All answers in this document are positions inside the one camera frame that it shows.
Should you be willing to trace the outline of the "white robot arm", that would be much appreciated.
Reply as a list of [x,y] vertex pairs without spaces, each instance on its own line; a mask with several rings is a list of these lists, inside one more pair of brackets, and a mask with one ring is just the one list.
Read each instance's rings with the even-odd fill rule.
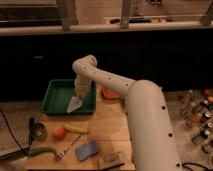
[[183,171],[165,98],[156,83],[98,69],[93,55],[75,60],[72,69],[78,96],[85,96],[94,81],[125,98],[136,171]]

